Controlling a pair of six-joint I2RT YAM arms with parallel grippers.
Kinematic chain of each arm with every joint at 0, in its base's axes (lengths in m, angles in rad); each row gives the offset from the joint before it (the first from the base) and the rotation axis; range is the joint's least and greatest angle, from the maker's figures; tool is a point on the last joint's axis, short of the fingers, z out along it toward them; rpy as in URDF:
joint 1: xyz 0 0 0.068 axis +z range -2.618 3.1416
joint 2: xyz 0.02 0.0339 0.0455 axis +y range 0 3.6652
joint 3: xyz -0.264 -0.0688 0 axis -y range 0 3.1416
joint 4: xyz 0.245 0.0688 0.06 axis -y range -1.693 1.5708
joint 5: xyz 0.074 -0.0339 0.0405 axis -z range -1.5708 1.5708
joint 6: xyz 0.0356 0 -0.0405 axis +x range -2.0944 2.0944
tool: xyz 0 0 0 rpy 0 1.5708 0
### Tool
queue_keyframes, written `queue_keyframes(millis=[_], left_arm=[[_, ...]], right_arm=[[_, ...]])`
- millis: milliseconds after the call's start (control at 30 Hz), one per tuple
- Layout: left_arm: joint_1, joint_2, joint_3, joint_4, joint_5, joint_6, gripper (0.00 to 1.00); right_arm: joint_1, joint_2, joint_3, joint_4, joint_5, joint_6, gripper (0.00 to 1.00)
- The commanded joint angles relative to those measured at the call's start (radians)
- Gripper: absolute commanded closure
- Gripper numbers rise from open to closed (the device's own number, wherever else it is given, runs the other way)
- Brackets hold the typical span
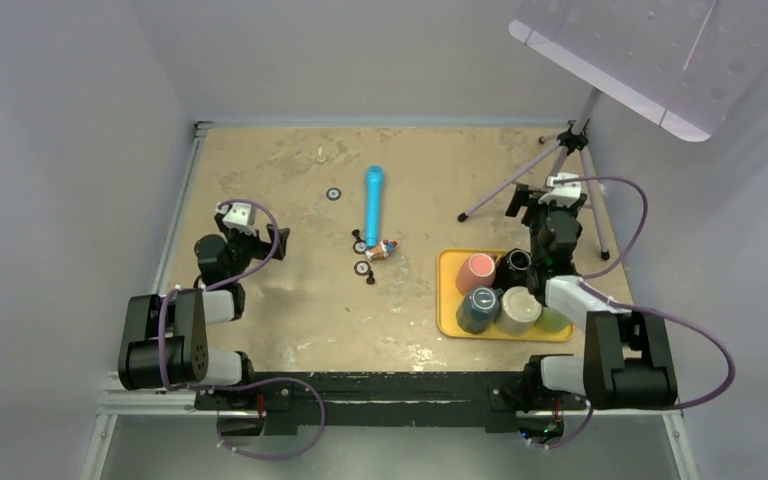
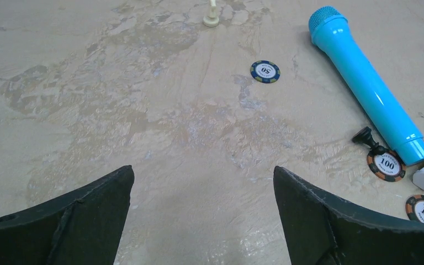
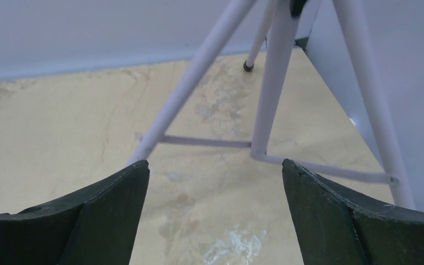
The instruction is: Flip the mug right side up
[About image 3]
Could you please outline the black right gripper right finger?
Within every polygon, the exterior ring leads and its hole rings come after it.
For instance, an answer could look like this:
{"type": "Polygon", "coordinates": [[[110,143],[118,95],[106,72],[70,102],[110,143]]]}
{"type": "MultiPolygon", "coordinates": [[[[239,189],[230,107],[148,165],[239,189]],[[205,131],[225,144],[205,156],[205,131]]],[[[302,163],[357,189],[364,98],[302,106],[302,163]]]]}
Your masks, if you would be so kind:
{"type": "Polygon", "coordinates": [[[305,264],[424,264],[424,213],[389,204],[282,163],[305,264]]]}

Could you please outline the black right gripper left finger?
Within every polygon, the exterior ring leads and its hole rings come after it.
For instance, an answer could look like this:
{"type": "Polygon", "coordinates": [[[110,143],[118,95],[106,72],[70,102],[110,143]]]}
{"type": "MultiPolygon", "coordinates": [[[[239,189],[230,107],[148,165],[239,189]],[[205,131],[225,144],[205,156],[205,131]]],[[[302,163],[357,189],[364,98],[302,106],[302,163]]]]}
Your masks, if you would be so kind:
{"type": "Polygon", "coordinates": [[[0,264],[129,264],[149,178],[141,160],[57,199],[0,214],[0,264]]]}

